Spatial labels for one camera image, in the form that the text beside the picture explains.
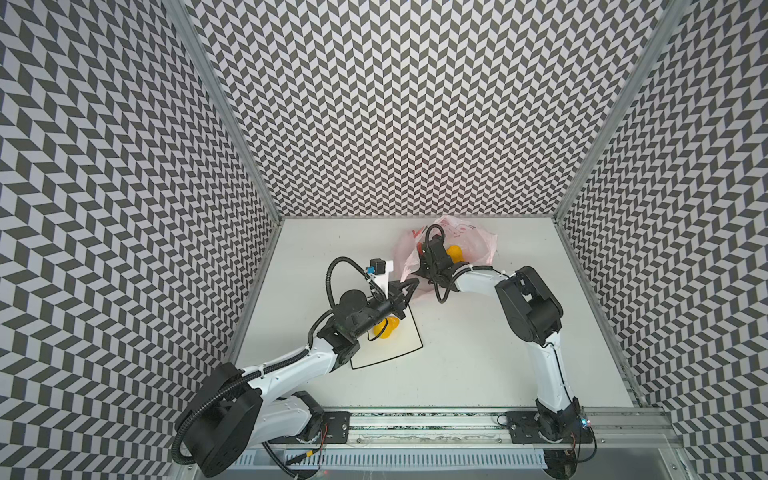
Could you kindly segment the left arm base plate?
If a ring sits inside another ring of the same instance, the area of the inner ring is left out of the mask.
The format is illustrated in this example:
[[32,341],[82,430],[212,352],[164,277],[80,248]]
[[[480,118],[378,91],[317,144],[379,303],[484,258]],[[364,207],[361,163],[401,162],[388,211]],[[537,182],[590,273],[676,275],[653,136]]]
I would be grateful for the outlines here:
[[313,415],[308,425],[297,435],[273,440],[274,444],[346,444],[350,433],[349,411],[325,411]]

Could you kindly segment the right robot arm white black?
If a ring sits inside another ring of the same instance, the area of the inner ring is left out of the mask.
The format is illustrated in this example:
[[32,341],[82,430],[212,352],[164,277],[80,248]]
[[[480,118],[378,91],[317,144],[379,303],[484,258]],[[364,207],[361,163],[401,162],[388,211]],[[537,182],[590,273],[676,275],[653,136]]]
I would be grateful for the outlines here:
[[509,275],[491,265],[456,262],[441,236],[423,243],[418,253],[416,274],[433,285],[439,303],[452,292],[479,293],[499,302],[511,331],[529,352],[537,386],[533,420],[538,436],[548,443],[595,442],[561,360],[563,307],[538,272],[524,266]]

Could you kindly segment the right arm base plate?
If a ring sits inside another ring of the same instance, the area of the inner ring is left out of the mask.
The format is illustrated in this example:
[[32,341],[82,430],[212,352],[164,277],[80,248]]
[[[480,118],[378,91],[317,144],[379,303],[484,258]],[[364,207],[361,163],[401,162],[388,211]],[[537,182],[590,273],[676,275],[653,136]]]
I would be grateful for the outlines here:
[[538,411],[507,411],[505,428],[513,444],[561,444],[576,446],[595,440],[589,422],[573,411],[550,414]]

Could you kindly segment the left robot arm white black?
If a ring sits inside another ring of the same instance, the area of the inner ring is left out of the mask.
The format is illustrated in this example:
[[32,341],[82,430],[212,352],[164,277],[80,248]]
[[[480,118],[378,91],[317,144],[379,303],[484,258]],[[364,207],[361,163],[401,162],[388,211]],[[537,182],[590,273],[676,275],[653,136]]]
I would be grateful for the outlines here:
[[375,326],[404,318],[418,284],[416,278],[391,281],[387,293],[370,295],[349,290],[312,325],[305,346],[260,366],[220,364],[176,420],[172,461],[196,465],[211,478],[253,444],[322,440],[326,412],[303,385],[349,363],[360,337]]

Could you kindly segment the yellow fake pear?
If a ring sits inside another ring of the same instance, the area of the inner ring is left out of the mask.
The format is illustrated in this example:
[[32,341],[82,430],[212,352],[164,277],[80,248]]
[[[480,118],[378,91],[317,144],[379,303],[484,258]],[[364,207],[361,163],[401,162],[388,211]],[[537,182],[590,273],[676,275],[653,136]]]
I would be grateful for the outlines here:
[[389,338],[399,325],[400,319],[398,317],[387,317],[382,322],[373,327],[369,341]]

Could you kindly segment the pink plastic bag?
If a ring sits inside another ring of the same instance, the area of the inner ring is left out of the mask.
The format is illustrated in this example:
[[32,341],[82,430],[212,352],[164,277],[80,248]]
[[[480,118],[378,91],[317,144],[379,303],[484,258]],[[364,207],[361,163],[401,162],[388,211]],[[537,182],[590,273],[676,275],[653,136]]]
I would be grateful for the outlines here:
[[419,279],[416,295],[434,292],[434,281],[428,276],[424,255],[427,242],[442,241],[443,249],[451,260],[438,276],[445,279],[440,288],[456,270],[462,267],[491,265],[497,252],[498,236],[469,220],[443,215],[418,227],[402,232],[393,250],[394,273],[397,280]]

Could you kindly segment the orange yellow fake mango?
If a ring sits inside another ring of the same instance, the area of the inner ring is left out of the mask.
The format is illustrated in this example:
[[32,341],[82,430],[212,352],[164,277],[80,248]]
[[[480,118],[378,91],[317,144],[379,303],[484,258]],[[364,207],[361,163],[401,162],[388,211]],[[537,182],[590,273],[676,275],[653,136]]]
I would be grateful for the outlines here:
[[450,257],[453,263],[458,264],[464,262],[464,254],[460,246],[450,245],[446,248],[446,253]]

